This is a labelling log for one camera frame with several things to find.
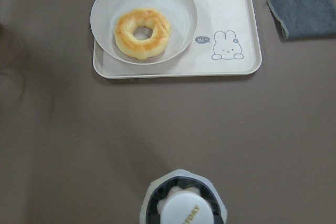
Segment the white round plate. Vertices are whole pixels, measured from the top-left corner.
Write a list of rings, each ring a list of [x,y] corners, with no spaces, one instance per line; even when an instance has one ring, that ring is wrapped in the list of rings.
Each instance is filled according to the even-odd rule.
[[[118,19],[137,8],[158,10],[172,26],[166,49],[158,56],[145,60],[125,55],[114,37]],[[192,42],[197,27],[197,8],[193,0],[95,0],[90,23],[96,42],[109,55],[134,65],[152,65],[176,57]],[[152,30],[140,27],[134,35],[139,40],[145,40],[151,37]]]

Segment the glazed donut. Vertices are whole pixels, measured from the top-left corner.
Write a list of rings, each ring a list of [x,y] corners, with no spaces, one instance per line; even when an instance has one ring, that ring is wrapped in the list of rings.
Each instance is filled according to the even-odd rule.
[[[134,32],[140,27],[152,30],[151,37],[137,39]],[[137,8],[118,19],[114,37],[125,55],[145,60],[158,56],[166,49],[171,32],[172,26],[161,12],[153,8]]]

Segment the tea bottle robot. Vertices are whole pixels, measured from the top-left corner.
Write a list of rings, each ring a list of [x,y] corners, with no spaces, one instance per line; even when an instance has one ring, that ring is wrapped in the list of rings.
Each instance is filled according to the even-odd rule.
[[[139,223],[226,223],[227,217],[210,180],[177,169],[150,183]]]

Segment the cream rabbit print tray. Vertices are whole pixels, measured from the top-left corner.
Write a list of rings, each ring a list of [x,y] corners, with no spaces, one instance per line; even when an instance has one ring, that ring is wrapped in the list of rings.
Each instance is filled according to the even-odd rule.
[[[105,52],[94,39],[93,67],[107,79],[247,75],[261,65],[252,0],[193,0],[197,27],[192,42],[176,57],[134,65]]]

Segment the grey folded cloth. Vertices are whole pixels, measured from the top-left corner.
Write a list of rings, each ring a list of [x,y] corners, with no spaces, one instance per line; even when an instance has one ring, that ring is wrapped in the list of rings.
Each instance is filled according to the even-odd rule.
[[[268,0],[284,39],[335,35],[335,0]]]

